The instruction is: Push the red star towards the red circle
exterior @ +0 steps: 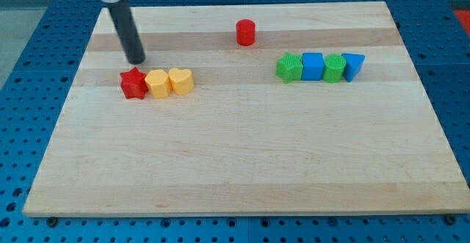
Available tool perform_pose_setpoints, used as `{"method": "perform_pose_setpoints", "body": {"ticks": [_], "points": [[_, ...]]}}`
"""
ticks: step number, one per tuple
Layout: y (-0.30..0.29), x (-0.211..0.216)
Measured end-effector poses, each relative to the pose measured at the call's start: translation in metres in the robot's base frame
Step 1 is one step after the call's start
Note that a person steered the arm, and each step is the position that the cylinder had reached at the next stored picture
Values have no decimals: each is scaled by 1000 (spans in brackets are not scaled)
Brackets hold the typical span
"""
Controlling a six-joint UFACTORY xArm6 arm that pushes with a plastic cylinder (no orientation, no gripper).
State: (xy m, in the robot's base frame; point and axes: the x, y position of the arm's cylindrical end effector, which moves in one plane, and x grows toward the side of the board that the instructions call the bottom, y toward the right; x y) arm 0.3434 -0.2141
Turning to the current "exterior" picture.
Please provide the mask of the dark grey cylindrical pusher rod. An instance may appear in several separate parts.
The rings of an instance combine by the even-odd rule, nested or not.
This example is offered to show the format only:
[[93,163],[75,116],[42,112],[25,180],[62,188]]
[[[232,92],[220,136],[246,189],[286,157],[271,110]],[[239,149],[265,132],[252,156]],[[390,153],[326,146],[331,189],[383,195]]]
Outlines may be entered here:
[[138,65],[145,61],[146,55],[137,31],[128,0],[120,0],[107,5],[127,61]]

